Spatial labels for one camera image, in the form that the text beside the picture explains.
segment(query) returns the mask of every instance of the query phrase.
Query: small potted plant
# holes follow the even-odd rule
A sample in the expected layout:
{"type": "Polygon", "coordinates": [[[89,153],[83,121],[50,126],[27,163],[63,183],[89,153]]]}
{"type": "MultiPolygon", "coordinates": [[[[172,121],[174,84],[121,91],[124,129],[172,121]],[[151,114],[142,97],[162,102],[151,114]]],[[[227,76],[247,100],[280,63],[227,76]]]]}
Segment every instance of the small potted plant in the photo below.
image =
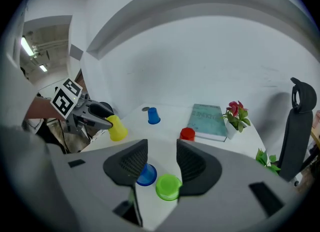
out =
{"type": "Polygon", "coordinates": [[[258,152],[256,153],[255,160],[257,160],[260,164],[262,164],[264,167],[269,169],[274,174],[279,175],[278,171],[280,171],[281,169],[273,164],[277,161],[277,157],[275,154],[269,156],[270,162],[268,162],[267,151],[263,152],[261,149],[258,148],[258,152]]]}
{"type": "Polygon", "coordinates": [[[248,109],[244,108],[244,105],[240,101],[232,101],[229,103],[229,106],[226,108],[223,118],[227,119],[226,129],[228,132],[228,138],[232,139],[233,136],[237,133],[244,130],[246,124],[250,126],[250,121],[248,118],[248,109]]]}

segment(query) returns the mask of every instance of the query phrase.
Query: book cover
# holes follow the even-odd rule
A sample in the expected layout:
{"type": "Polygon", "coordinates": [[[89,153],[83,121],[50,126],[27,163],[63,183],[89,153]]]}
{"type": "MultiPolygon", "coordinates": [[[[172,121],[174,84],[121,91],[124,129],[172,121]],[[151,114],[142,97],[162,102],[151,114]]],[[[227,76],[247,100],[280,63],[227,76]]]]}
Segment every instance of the book cover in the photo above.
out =
{"type": "Polygon", "coordinates": [[[187,127],[195,131],[196,137],[224,142],[227,128],[222,116],[219,106],[194,104],[187,127]]]}

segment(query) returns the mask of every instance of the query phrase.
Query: person's arm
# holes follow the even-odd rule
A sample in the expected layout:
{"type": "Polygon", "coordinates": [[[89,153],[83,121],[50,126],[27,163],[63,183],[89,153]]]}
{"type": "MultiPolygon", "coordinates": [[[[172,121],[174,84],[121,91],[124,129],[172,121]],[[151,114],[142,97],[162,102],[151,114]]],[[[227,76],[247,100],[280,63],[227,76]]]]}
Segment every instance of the person's arm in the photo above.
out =
{"type": "Polygon", "coordinates": [[[31,103],[25,119],[35,118],[57,118],[64,121],[65,119],[59,114],[58,111],[50,104],[50,99],[35,97],[31,103]]]}

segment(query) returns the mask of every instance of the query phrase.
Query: chair backrest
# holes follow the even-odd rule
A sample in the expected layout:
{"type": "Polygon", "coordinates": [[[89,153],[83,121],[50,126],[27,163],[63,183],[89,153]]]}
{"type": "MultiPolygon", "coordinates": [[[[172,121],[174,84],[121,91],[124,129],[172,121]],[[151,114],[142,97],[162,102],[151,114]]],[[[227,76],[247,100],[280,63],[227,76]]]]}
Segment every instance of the chair backrest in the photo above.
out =
{"type": "Polygon", "coordinates": [[[313,87],[292,77],[292,109],[288,115],[282,150],[278,161],[279,176],[290,181],[303,164],[313,123],[312,109],[317,104],[317,94],[313,87]]]}

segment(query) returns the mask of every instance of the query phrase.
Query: red cup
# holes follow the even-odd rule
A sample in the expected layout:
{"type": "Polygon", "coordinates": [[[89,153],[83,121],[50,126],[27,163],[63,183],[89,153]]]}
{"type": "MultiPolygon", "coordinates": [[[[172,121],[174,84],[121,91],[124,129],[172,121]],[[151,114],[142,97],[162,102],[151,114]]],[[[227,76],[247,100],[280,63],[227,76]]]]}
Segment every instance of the red cup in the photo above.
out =
{"type": "Polygon", "coordinates": [[[192,128],[183,128],[180,132],[180,139],[187,141],[195,141],[196,132],[192,128]]]}

